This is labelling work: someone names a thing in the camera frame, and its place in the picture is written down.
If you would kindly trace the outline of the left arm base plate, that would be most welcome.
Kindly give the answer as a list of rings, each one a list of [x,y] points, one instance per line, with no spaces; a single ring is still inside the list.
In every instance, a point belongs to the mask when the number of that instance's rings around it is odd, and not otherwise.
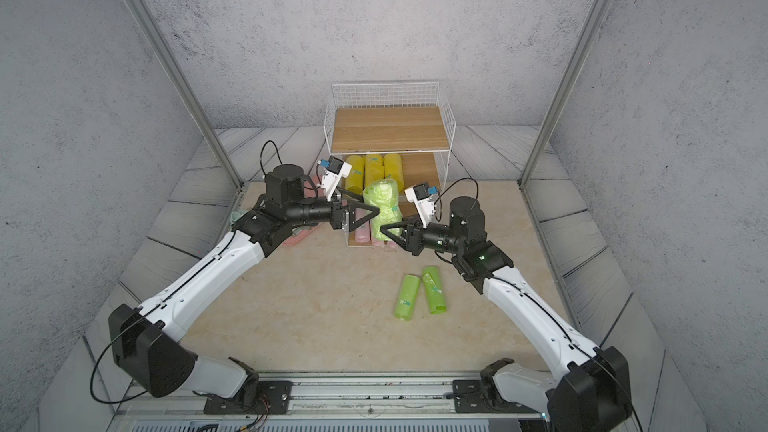
[[[288,413],[293,383],[287,380],[247,382],[232,398],[210,395],[204,415],[285,415]]]

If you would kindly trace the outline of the yellow bag roll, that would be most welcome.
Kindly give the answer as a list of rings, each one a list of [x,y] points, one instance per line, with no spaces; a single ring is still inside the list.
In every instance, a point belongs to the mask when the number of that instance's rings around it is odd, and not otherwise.
[[[404,171],[400,154],[387,153],[384,155],[384,174],[387,179],[392,179],[396,182],[399,193],[404,191]]]
[[[364,187],[385,178],[384,160],[380,154],[367,154],[364,165]]]
[[[345,189],[361,195],[364,189],[365,159],[360,155],[349,155],[345,161],[351,166],[351,170],[345,179]]]

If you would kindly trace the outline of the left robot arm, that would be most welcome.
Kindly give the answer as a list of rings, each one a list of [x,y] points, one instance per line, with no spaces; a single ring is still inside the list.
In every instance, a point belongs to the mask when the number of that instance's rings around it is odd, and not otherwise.
[[[275,167],[265,176],[266,190],[256,205],[231,226],[219,244],[162,291],[109,316],[114,363],[155,398],[189,390],[233,400],[254,401],[258,374],[242,362],[198,355],[181,344],[196,319],[246,271],[269,257],[293,232],[329,223],[353,231],[376,217],[374,206],[340,188],[352,167],[336,157],[322,163],[325,173],[312,196],[311,179],[295,164]]]

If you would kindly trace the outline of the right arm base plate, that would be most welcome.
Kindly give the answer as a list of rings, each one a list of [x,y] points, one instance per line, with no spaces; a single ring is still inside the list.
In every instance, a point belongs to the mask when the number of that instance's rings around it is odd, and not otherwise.
[[[507,402],[481,380],[458,379],[452,382],[454,410],[459,414],[537,414],[516,402]]]

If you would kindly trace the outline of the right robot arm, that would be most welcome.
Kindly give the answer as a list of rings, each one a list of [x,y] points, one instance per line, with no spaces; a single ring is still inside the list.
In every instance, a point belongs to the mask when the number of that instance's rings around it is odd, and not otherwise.
[[[514,322],[548,368],[539,372],[507,359],[486,367],[480,384],[488,408],[520,404],[544,414],[556,431],[611,431],[638,418],[624,355],[598,347],[538,295],[488,239],[477,199],[453,199],[447,224],[434,219],[435,188],[409,188],[406,199],[416,215],[383,225],[381,232],[414,256],[425,249],[449,254],[459,275]]]

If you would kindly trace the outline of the light green bag roll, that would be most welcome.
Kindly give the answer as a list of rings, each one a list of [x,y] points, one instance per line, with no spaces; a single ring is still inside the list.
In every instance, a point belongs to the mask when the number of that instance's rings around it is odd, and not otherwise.
[[[403,218],[399,207],[397,182],[391,178],[375,181],[364,189],[363,198],[366,204],[379,209],[378,215],[371,220],[372,238],[388,241],[389,238],[381,232],[381,227],[401,222]]]

